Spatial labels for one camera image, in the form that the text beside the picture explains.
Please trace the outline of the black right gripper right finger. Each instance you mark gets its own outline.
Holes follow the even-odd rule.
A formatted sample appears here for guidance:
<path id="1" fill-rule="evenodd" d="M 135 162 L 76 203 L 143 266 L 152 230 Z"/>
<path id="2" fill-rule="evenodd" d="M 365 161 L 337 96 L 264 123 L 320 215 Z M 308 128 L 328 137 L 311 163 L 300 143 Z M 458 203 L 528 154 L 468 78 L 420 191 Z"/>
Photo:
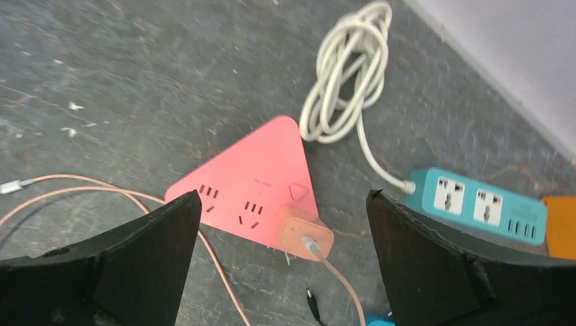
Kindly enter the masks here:
<path id="1" fill-rule="evenodd" d="M 397 325 L 575 324 L 573 260 L 476 238 L 380 190 L 366 210 Z"/>

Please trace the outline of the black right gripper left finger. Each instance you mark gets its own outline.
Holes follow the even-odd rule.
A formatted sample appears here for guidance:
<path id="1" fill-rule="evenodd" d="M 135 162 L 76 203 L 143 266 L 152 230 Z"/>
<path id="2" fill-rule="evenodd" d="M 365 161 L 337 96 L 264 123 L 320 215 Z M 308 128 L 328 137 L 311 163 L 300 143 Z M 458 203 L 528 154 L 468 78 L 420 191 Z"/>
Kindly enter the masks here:
<path id="1" fill-rule="evenodd" d="M 202 212 L 197 192 L 39 257 L 1 262 L 2 325 L 174 325 Z"/>

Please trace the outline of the blue square plug adapter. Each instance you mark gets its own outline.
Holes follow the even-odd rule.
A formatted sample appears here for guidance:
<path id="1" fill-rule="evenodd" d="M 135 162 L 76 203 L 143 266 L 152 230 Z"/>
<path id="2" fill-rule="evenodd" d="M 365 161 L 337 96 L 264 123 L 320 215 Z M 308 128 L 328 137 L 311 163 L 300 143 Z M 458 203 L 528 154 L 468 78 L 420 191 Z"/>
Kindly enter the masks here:
<path id="1" fill-rule="evenodd" d="M 395 326 L 395 323 L 391 317 L 378 316 L 378 315 L 367 315 L 365 316 L 366 326 Z"/>

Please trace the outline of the teal power strip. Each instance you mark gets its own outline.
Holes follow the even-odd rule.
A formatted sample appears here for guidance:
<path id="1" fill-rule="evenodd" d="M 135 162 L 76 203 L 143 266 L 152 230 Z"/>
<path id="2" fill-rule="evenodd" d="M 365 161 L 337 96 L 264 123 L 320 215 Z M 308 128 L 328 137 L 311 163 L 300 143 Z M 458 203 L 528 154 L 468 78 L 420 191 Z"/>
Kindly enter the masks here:
<path id="1" fill-rule="evenodd" d="M 531 245 L 544 243 L 547 208 L 534 198 L 440 168 L 413 170 L 409 180 L 415 190 L 404 204 L 418 213 Z"/>

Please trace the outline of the orange power strip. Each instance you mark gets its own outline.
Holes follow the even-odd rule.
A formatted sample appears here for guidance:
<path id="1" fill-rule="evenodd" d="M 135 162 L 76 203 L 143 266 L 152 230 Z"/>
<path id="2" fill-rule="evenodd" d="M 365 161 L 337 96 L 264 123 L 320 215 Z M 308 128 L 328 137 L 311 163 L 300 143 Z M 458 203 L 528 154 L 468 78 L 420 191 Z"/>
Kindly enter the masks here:
<path id="1" fill-rule="evenodd" d="M 552 257 L 575 260 L 575 195 L 545 196 L 546 242 Z"/>

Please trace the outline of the pink triangular power strip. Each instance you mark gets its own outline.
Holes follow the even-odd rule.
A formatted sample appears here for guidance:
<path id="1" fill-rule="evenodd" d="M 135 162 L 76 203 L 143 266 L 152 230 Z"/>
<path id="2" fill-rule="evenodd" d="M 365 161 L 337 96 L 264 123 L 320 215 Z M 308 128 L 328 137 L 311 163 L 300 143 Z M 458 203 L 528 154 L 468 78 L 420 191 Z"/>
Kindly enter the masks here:
<path id="1" fill-rule="evenodd" d="M 201 222 L 277 248 L 278 211 L 292 206 L 319 216 L 297 122 L 278 116 L 171 185 L 169 202 L 196 190 Z"/>

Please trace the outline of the salmon usb charger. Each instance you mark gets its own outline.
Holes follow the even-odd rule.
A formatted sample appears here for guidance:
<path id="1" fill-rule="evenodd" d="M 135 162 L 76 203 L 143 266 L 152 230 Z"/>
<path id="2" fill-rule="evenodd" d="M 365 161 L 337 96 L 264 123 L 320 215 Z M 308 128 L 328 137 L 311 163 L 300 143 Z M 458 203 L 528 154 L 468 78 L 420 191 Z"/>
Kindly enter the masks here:
<path id="1" fill-rule="evenodd" d="M 278 218 L 278 247 L 297 257 L 319 261 L 302 239 L 312 240 L 323 257 L 327 257 L 334 244 L 334 233 L 312 213 L 293 206 L 280 208 Z"/>

